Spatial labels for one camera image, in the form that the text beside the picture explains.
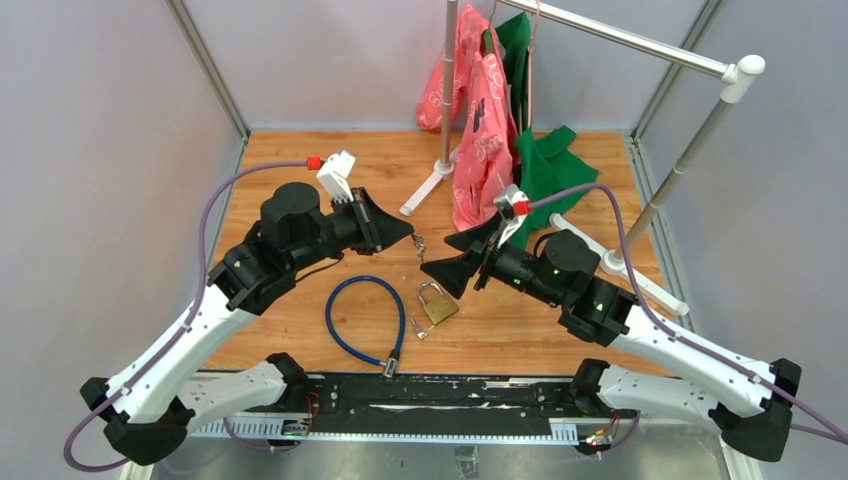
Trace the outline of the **pink patterned garment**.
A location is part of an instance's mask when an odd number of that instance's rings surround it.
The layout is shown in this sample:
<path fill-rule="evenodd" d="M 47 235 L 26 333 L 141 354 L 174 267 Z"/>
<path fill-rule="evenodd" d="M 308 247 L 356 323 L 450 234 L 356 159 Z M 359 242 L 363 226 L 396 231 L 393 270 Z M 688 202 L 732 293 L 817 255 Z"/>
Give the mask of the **pink patterned garment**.
<path fill-rule="evenodd" d="M 511 144 L 517 138 L 510 112 L 508 80 L 499 39 L 472 5 L 458 12 L 449 121 L 466 114 L 456 149 L 452 180 L 452 219 L 460 231 L 488 221 L 494 198 L 513 182 Z"/>

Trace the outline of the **metal clothes rack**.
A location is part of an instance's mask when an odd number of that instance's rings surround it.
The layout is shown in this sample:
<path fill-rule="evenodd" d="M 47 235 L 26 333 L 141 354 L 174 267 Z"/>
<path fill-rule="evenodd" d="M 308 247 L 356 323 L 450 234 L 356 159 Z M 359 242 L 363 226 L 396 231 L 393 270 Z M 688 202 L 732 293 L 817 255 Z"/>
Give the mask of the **metal clothes rack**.
<path fill-rule="evenodd" d="M 687 39 L 695 38 L 700 35 L 702 30 L 705 30 L 705 25 L 715 13 L 723 1 L 706 1 L 699 16 L 696 18 L 695 24 L 690 29 Z M 454 74 L 454 55 L 448 53 L 449 48 L 455 46 L 455 27 L 457 25 L 457 17 L 459 11 L 458 1 L 446 1 L 446 27 L 445 27 L 445 67 L 443 82 L 453 80 Z M 670 88 L 671 82 L 676 79 L 676 68 L 688 68 L 715 78 L 719 78 L 726 86 L 720 94 L 720 98 L 711 110 L 706 120 L 702 123 L 692 140 L 687 145 L 684 153 L 680 155 L 672 170 L 663 180 L 660 187 L 650 197 L 638 218 L 630 227 L 623 241 L 624 247 L 619 246 L 615 249 L 607 249 L 602 244 L 598 243 L 588 234 L 581 231 L 578 227 L 566 220 L 562 214 L 551 214 L 549 216 L 549 224 L 556 231 L 572 230 L 587 242 L 587 245 L 595 252 L 601 255 L 602 270 L 610 275 L 621 278 L 628 278 L 625 271 L 625 263 L 623 259 L 624 249 L 632 247 L 636 241 L 645 233 L 658 215 L 660 207 L 665 203 L 668 196 L 685 175 L 688 165 L 691 160 L 698 154 L 703 145 L 706 143 L 715 127 L 726 116 L 730 108 L 739 103 L 745 93 L 754 83 L 756 78 L 765 70 L 766 62 L 759 55 L 746 55 L 735 64 L 725 64 L 717 60 L 713 60 L 692 51 L 685 50 L 681 47 L 672 46 L 663 42 L 659 42 L 642 35 L 638 35 L 626 30 L 622 30 L 611 25 L 554 7 L 548 4 L 541 3 L 541 17 L 559 24 L 569 26 L 571 28 L 589 33 L 596 37 L 600 37 L 614 43 L 626 46 L 628 48 L 646 53 L 648 55 L 666 60 L 672 64 L 669 67 L 667 74 L 663 77 L 661 85 L 655 91 L 650 102 L 647 113 L 640 120 L 636 133 L 633 138 L 638 137 L 637 134 L 647 128 L 654 108 L 652 105 L 662 102 L 665 98 L 666 90 Z M 446 127 L 443 123 L 440 128 L 440 154 L 433 167 L 433 173 L 422 183 L 421 186 L 411 195 L 411 197 L 400 207 L 399 211 L 404 216 L 412 216 L 418 207 L 427 199 L 427 197 L 440 185 L 448 179 L 454 169 L 456 160 L 451 160 L 450 153 L 450 127 Z M 634 274 L 637 284 L 642 288 L 642 292 L 647 294 L 647 297 L 660 307 L 671 314 L 678 317 L 684 317 L 689 314 L 690 307 L 682 299 L 682 293 L 675 296 L 659 286 L 653 280 L 643 275 L 638 270 Z"/>

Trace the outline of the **brass padlock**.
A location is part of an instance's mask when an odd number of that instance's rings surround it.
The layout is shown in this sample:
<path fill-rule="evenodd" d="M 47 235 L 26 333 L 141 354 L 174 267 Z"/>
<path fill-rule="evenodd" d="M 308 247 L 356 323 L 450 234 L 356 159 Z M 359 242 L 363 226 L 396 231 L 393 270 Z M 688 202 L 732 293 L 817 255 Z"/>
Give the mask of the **brass padlock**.
<path fill-rule="evenodd" d="M 424 293 L 429 290 L 435 291 L 436 295 L 427 300 Z M 454 299 L 436 282 L 421 283 L 417 289 L 417 297 L 433 325 L 438 325 L 459 312 L 459 307 Z"/>

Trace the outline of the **aluminium frame rail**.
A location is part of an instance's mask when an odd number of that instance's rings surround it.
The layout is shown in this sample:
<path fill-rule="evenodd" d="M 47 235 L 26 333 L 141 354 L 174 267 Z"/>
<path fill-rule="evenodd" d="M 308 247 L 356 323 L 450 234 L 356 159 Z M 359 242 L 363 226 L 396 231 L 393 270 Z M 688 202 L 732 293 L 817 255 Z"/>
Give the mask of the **aluminium frame rail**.
<path fill-rule="evenodd" d="M 187 3 L 183 0 L 165 0 L 165 4 L 171 11 L 179 30 L 185 37 L 195 60 L 203 71 L 230 123 L 242 142 L 246 143 L 250 136 L 250 128 L 247 126 L 224 77 L 216 65 Z"/>

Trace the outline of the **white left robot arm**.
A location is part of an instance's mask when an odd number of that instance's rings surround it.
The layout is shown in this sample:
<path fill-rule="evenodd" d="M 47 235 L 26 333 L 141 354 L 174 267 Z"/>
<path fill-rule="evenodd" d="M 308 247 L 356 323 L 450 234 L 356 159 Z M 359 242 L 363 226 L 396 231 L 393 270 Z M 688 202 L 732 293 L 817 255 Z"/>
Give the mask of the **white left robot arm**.
<path fill-rule="evenodd" d="M 329 214 L 319 205 L 309 184 L 279 187 L 244 240 L 211 270 L 200 298 L 122 372 L 82 386 L 115 451 L 150 465 L 211 422 L 253 407 L 293 413 L 304 405 L 306 373 L 286 353 L 210 383 L 195 384 L 192 377 L 226 340 L 293 290 L 301 270 L 347 251 L 373 255 L 413 233 L 362 188 L 333 201 Z"/>

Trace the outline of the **pink clothes hanger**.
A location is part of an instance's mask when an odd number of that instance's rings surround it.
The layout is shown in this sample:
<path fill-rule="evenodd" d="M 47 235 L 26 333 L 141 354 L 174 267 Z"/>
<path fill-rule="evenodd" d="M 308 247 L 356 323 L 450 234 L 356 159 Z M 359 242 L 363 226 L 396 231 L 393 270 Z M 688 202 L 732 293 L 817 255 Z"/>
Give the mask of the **pink clothes hanger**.
<path fill-rule="evenodd" d="M 514 127 L 514 139 L 532 129 L 533 122 L 533 55 L 541 19 L 541 2 L 531 1 L 531 5 L 533 20 L 526 13 L 520 13 L 495 26 L 492 20 L 497 7 L 488 18 L 487 34 L 495 41 L 495 51 L 501 54 L 507 80 L 508 113 Z"/>

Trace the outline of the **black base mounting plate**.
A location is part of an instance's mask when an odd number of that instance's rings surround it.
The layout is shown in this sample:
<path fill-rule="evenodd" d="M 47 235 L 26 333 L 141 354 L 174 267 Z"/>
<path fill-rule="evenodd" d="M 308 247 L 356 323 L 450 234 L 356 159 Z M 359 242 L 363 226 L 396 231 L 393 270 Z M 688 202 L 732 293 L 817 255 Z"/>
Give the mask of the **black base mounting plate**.
<path fill-rule="evenodd" d="M 586 407 L 568 376 L 321 372 L 308 376 L 299 401 L 258 412 L 310 421 L 313 433 L 409 439 L 554 438 L 554 424 L 578 436 L 620 438 L 634 414 Z"/>

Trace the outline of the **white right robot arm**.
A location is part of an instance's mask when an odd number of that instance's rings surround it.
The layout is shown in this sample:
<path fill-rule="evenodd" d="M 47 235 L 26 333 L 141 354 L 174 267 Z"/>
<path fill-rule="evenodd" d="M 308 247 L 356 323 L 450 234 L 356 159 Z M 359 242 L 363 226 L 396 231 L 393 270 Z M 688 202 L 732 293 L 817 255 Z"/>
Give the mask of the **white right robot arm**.
<path fill-rule="evenodd" d="M 588 343 L 629 352 L 670 371 L 636 374 L 585 359 L 570 383 L 571 403 L 584 417 L 633 410 L 671 417 L 720 435 L 730 447 L 764 462 L 779 461 L 793 412 L 778 393 L 798 390 L 801 368 L 771 363 L 716 346 L 661 317 L 634 294 L 595 274 L 600 257 L 570 230 L 549 233 L 541 251 L 500 243 L 501 221 L 446 237 L 459 250 L 427 261 L 422 271 L 454 298 L 468 285 L 497 280 L 562 313 L 558 322 Z"/>

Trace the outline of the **green garment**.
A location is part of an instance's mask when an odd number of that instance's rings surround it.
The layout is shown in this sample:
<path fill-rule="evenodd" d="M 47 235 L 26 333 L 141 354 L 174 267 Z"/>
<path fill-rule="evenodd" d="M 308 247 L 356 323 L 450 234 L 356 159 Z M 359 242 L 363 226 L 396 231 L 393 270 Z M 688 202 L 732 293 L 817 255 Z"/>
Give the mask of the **green garment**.
<path fill-rule="evenodd" d="M 570 151 L 577 134 L 560 126 L 541 137 L 533 132 L 530 110 L 531 20 L 519 13 L 495 28 L 503 51 L 503 67 L 510 99 L 509 112 L 516 127 L 510 141 L 514 181 L 535 201 L 577 185 L 593 183 L 599 171 Z"/>

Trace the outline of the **silver padlock keys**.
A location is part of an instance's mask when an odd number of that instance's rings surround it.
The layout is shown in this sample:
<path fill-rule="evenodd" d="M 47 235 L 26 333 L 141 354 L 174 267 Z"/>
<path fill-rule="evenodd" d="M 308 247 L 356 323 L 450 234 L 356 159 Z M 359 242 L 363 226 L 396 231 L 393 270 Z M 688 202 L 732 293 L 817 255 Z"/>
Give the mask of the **silver padlock keys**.
<path fill-rule="evenodd" d="M 414 244 L 414 247 L 416 249 L 419 261 L 421 263 L 423 263 L 425 261 L 425 255 L 426 255 L 426 251 L 427 251 L 425 241 L 424 241 L 423 237 L 418 235 L 417 233 L 412 234 L 412 240 L 413 240 L 413 244 Z"/>

